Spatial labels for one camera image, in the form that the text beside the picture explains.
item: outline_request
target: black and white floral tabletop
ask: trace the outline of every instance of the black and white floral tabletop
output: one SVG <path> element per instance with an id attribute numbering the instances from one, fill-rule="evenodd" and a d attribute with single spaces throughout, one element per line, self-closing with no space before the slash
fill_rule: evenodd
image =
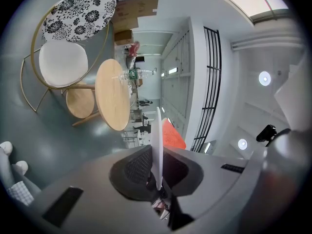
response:
<path id="1" fill-rule="evenodd" d="M 46 41 L 85 40 L 111 20 L 116 0 L 61 0 L 43 22 Z"/>

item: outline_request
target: wooden table top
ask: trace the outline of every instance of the wooden table top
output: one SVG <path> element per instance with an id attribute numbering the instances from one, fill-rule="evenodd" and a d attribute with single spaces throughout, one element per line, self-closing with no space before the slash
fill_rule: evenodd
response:
<path id="1" fill-rule="evenodd" d="M 66 104 L 69 111 L 77 118 L 88 117 L 94 109 L 94 95 L 91 89 L 68 89 Z"/>
<path id="2" fill-rule="evenodd" d="M 95 84 L 98 110 L 107 125 L 117 131 L 127 126 L 130 116 L 128 81 L 119 80 L 121 73 L 116 60 L 106 60 L 98 69 Z"/>

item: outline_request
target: ceiling light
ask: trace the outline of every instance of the ceiling light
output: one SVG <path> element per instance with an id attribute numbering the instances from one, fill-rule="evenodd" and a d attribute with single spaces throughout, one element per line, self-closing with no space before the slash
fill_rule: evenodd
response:
<path id="1" fill-rule="evenodd" d="M 169 70 L 169 74 L 172 74 L 172 73 L 175 73 L 175 72 L 177 72 L 177 68 L 173 68 L 173 69 Z"/>
<path id="2" fill-rule="evenodd" d="M 247 148 L 247 141 L 245 139 L 240 139 L 239 142 L 238 142 L 238 147 L 241 149 L 241 150 L 245 150 Z"/>
<path id="3" fill-rule="evenodd" d="M 267 71 L 263 71 L 259 75 L 259 82 L 263 86 L 268 86 L 271 82 L 271 76 Z"/>
<path id="4" fill-rule="evenodd" d="M 207 146 L 206 146 L 206 149 L 205 149 L 205 153 L 208 151 L 209 147 L 210 147 L 210 142 L 208 142 Z"/>

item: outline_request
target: gray floor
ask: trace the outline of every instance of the gray floor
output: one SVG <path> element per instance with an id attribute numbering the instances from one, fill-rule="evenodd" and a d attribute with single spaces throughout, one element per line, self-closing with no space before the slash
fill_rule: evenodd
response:
<path id="1" fill-rule="evenodd" d="M 37 114 L 22 96 L 22 58 L 29 54 L 32 34 L 40 17 L 57 1 L 26 1 L 8 25 L 0 48 L 0 143 L 7 140 L 13 143 L 11 162 L 25 160 L 29 164 L 26 176 L 41 188 L 87 160 L 126 148 L 120 132 L 111 130 L 101 118 L 72 127 L 77 118 L 68 111 L 60 91 L 48 92 Z M 37 6 L 38 11 L 30 10 L 32 2 L 44 6 Z M 105 33 L 106 29 L 83 42 L 89 65 L 98 54 Z M 96 68 L 86 77 L 87 83 L 93 83 L 99 65 L 112 58 L 112 49 L 111 28 L 104 53 Z M 25 66 L 24 87 L 30 102 L 36 105 L 45 87 L 34 76 L 29 61 Z"/>

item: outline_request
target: white cushion seat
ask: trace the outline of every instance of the white cushion seat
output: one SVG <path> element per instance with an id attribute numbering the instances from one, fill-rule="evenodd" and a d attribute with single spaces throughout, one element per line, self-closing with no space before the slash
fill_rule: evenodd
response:
<path id="1" fill-rule="evenodd" d="M 45 81 L 61 88 L 75 83 L 88 71 L 88 58 L 77 43 L 49 41 L 40 49 L 39 66 Z"/>

